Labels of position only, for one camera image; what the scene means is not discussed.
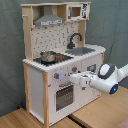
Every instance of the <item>backsplash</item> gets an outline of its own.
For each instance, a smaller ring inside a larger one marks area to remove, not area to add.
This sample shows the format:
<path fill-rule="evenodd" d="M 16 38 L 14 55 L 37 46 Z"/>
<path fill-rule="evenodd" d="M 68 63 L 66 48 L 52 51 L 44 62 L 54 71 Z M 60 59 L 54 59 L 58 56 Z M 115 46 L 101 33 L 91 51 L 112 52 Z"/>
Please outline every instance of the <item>backsplash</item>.
<path fill-rule="evenodd" d="M 42 51 L 66 50 L 70 37 L 79 31 L 79 22 L 53 25 L 48 27 L 35 27 L 32 30 L 32 46 L 34 58 L 40 56 Z M 73 43 L 78 46 L 78 36 L 73 38 Z"/>

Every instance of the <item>toy kitchen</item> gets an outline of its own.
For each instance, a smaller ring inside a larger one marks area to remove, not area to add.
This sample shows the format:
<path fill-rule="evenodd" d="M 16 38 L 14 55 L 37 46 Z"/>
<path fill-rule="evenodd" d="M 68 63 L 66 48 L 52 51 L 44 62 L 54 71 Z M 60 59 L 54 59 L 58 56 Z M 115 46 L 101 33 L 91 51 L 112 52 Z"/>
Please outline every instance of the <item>toy kitchen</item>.
<path fill-rule="evenodd" d="M 90 2 L 22 4 L 26 59 L 26 107 L 49 127 L 100 97 L 92 87 L 69 80 L 98 73 L 105 48 L 85 44 Z"/>

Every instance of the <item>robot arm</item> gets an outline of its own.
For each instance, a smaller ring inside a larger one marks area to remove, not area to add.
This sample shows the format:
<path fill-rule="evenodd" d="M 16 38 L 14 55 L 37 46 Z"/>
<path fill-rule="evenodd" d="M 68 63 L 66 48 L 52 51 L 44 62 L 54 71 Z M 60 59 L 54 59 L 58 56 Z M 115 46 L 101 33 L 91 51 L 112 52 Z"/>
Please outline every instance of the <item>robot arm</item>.
<path fill-rule="evenodd" d="M 82 88 L 93 87 L 101 92 L 114 94 L 118 90 L 118 82 L 128 76 L 128 65 L 118 69 L 114 64 L 103 64 L 98 72 L 98 75 L 86 71 L 78 74 L 73 74 L 69 80 Z"/>

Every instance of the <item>oven handle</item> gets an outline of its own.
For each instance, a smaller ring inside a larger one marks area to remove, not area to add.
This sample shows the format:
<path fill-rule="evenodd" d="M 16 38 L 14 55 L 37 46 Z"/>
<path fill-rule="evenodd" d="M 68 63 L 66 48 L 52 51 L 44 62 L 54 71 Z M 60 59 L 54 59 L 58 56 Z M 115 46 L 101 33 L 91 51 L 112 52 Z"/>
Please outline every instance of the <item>oven handle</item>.
<path fill-rule="evenodd" d="M 66 84 L 61 84 L 61 85 L 59 85 L 59 87 L 66 87 L 66 86 L 68 86 L 68 85 L 70 85 L 72 82 L 68 82 L 68 83 L 66 83 Z"/>
<path fill-rule="evenodd" d="M 71 19 L 71 17 L 72 17 L 72 7 L 71 6 L 69 6 L 69 11 L 70 11 L 70 16 L 68 16 L 68 19 Z"/>

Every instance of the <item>control knob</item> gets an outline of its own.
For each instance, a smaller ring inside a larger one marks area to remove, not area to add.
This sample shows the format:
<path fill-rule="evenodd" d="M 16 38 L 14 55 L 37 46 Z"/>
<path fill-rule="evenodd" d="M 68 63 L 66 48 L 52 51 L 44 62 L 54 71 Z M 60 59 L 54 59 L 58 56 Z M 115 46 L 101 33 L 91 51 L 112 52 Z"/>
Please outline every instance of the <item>control knob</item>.
<path fill-rule="evenodd" d="M 73 72 L 76 72 L 76 70 L 77 70 L 77 67 L 73 67 L 73 68 L 72 68 L 72 71 L 73 71 Z"/>
<path fill-rule="evenodd" d="M 59 74 L 58 74 L 58 73 L 55 73 L 55 74 L 54 74 L 54 78 L 55 78 L 55 79 L 59 79 Z"/>

